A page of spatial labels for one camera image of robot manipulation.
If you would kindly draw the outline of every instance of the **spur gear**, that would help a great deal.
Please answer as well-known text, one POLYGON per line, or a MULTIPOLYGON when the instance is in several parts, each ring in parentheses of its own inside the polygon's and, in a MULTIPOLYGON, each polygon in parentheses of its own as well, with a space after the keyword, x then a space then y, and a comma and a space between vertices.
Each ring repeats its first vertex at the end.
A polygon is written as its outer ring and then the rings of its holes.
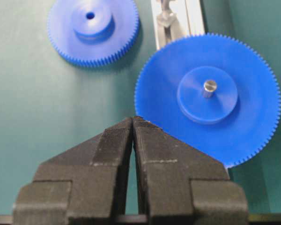
POLYGON ((55 50, 81 67, 118 60, 134 44, 138 30, 134 0, 57 0, 48 18, 55 50))
POLYGON ((233 38, 207 34, 173 42, 151 57, 136 84, 135 110, 229 168, 269 142, 281 96, 259 54, 233 38))

